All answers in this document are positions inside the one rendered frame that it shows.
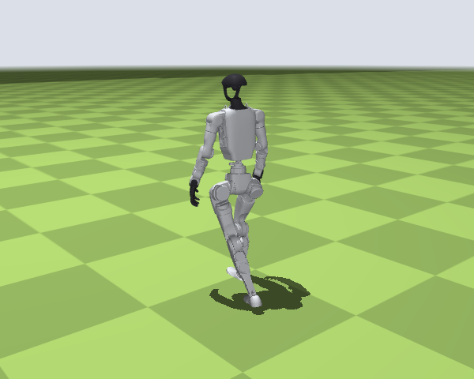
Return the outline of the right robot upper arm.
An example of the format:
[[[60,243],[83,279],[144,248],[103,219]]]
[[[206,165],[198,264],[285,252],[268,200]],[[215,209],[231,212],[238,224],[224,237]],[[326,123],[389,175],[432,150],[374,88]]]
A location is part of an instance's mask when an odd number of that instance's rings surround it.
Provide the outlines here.
[[[265,130],[265,113],[262,110],[254,109],[256,114],[256,136],[258,140],[254,150],[261,152],[268,146]]]

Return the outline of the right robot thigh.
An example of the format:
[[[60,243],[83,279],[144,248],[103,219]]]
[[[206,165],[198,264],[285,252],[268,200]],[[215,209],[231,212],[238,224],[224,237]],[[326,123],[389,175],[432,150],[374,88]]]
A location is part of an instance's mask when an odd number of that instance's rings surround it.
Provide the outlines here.
[[[255,198],[263,194],[261,183],[256,178],[252,178],[251,185],[251,191],[238,195],[235,203],[234,225],[237,235],[241,237],[246,235],[247,228],[244,221],[254,205]]]

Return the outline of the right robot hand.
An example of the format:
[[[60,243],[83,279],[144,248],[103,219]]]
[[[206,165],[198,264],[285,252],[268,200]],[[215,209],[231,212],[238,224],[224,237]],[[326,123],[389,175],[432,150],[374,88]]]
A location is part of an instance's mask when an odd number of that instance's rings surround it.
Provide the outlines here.
[[[255,168],[254,168],[254,170],[255,170]],[[252,174],[253,177],[252,178],[256,178],[261,183],[260,179],[262,178],[263,172],[264,171],[262,171],[262,173],[261,173],[261,177],[258,177],[257,175],[254,175],[254,172],[253,172],[253,174]]]

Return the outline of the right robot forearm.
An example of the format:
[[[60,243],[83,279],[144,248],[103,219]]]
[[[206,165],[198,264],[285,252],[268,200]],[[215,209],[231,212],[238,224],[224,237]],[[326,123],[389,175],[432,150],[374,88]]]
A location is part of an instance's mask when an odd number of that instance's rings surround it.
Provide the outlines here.
[[[261,177],[261,173],[265,167],[265,158],[267,156],[267,153],[268,153],[268,146],[265,150],[261,152],[256,151],[256,164],[254,165],[255,166],[254,175],[257,175],[258,177]]]

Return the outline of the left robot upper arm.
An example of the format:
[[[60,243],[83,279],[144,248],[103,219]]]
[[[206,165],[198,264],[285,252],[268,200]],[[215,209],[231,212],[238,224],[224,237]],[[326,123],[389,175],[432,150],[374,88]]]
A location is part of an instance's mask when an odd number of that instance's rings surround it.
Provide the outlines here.
[[[224,115],[223,111],[213,112],[209,114],[206,118],[206,127],[205,127],[205,135],[204,135],[204,147],[202,158],[211,159],[214,155],[214,142],[216,140],[216,134],[218,132],[218,128],[223,125],[224,123]]]

